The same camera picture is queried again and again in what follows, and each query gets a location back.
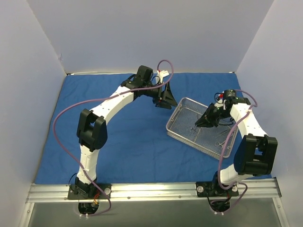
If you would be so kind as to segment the wire mesh instrument tray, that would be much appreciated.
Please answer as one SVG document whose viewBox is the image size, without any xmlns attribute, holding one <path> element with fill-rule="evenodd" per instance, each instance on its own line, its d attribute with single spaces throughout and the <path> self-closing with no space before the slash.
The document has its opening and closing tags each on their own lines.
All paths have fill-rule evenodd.
<svg viewBox="0 0 303 227">
<path fill-rule="evenodd" d="M 217 154 L 198 146 L 194 143 L 193 133 L 190 132 L 190 127 L 195 126 L 195 122 L 206 110 L 206 105 L 187 97 L 182 98 L 166 124 L 167 134 L 213 158 L 219 159 L 221 152 Z"/>
</svg>

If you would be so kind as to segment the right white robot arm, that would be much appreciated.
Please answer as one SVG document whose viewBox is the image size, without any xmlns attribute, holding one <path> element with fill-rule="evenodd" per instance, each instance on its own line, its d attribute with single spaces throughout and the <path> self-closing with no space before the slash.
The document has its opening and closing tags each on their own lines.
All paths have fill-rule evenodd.
<svg viewBox="0 0 303 227">
<path fill-rule="evenodd" d="M 228 89 L 219 94 L 215 103 L 211 103 L 204 114 L 195 122 L 196 127 L 212 128 L 220 120 L 231 117 L 234 125 L 228 136 L 238 129 L 241 143 L 237 148 L 233 164 L 225 169 L 218 167 L 210 189 L 215 195 L 221 195 L 237 183 L 254 176 L 271 174 L 277 139 L 270 137 L 261 128 L 252 109 L 257 107 L 248 98 L 238 97 L 237 89 Z"/>
</svg>

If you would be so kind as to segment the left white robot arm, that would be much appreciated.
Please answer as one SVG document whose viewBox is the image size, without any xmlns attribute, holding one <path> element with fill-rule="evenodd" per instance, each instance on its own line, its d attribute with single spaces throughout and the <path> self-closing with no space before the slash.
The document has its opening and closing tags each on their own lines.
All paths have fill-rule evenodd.
<svg viewBox="0 0 303 227">
<path fill-rule="evenodd" d="M 80 168 L 75 178 L 77 193 L 84 198 L 94 196 L 98 153 L 107 141 L 107 124 L 122 108 L 140 96 L 151 97 L 156 107 L 171 109 L 177 106 L 169 83 L 163 81 L 167 76 L 166 70 L 158 70 L 154 75 L 151 68 L 140 66 L 109 99 L 81 111 L 77 128 L 80 144 Z"/>
</svg>

